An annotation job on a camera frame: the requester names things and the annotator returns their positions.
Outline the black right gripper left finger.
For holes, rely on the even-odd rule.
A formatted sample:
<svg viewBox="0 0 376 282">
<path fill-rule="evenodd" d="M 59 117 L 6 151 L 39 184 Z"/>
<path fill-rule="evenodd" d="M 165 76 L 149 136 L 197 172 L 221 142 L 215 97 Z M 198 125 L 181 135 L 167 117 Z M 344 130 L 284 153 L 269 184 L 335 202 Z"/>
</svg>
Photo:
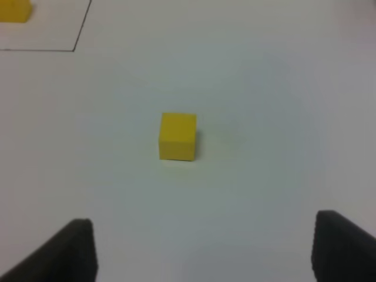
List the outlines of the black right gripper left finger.
<svg viewBox="0 0 376 282">
<path fill-rule="evenodd" d="M 74 219 L 1 281 L 95 281 L 98 268 L 93 223 Z"/>
</svg>

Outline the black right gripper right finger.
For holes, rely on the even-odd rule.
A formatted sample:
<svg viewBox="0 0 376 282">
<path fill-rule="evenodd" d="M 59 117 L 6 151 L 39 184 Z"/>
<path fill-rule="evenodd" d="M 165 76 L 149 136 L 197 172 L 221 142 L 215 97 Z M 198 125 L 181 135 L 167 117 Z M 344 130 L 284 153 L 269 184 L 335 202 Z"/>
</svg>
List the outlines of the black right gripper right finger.
<svg viewBox="0 0 376 282">
<path fill-rule="evenodd" d="M 320 210 L 311 265 L 317 281 L 375 281 L 375 237 L 334 210 Z"/>
</svg>

